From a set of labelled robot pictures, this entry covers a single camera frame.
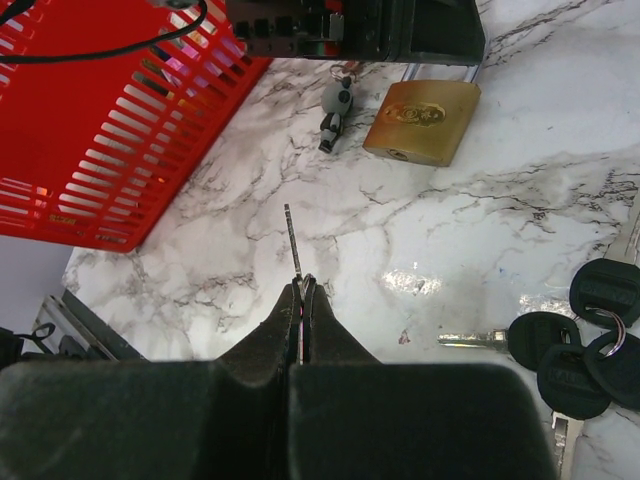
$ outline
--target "basket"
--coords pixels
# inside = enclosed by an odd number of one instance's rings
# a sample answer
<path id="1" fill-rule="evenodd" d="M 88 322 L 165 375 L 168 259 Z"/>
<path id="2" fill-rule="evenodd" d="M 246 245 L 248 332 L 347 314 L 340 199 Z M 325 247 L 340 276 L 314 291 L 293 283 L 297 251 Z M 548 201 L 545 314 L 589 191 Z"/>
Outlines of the basket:
<path id="1" fill-rule="evenodd" d="M 245 55 L 222 0 L 208 4 L 196 32 L 130 55 L 0 64 L 0 234 L 115 252 L 144 240 L 270 63 Z M 0 27 L 0 55 L 106 50 L 197 15 L 38 0 Z"/>

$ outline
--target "white marble surface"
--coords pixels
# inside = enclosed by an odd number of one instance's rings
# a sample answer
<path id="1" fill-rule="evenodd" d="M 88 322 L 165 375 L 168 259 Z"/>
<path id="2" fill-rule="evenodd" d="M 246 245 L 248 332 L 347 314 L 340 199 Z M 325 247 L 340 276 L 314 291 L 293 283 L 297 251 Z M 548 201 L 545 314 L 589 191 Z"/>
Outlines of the white marble surface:
<path id="1" fill-rule="evenodd" d="M 569 313 L 573 273 L 626 220 L 640 183 L 640 2 L 480 8 L 494 41 L 451 168 L 361 149 L 402 65 L 367 68 L 326 156 L 316 147 L 329 65 L 277 61 L 147 242 L 126 256 L 76 249 L 68 287 L 148 358 L 215 358 L 293 276 L 288 202 L 303 269 L 372 353 L 512 366 L 548 422 L 532 373 L 490 351 L 440 348 L 436 335 Z M 586 340 L 598 333 L 581 327 Z M 640 416 L 613 407 L 587 422 L 574 478 L 637 479 L 639 447 Z"/>

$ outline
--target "gray toy figurine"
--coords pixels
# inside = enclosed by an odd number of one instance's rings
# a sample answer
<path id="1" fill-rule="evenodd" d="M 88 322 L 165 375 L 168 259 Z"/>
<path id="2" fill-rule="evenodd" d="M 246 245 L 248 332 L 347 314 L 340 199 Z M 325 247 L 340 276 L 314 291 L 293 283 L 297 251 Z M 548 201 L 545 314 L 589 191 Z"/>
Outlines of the gray toy figurine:
<path id="1" fill-rule="evenodd" d="M 344 131 L 344 116 L 353 105 L 351 92 L 351 77 L 344 77 L 325 88 L 322 93 L 322 109 L 327 113 L 320 124 L 320 150 L 331 153 L 333 146 Z"/>

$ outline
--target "padlock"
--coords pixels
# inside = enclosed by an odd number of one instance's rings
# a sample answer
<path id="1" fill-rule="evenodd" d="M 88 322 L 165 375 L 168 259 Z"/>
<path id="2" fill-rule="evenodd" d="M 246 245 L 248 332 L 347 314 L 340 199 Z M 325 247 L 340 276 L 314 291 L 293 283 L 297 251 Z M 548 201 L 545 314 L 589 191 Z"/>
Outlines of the padlock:
<path id="1" fill-rule="evenodd" d="M 364 149 L 411 163 L 451 165 L 480 99 L 474 83 L 480 67 L 470 67 L 463 81 L 413 80 L 420 65 L 410 64 L 391 85 Z"/>

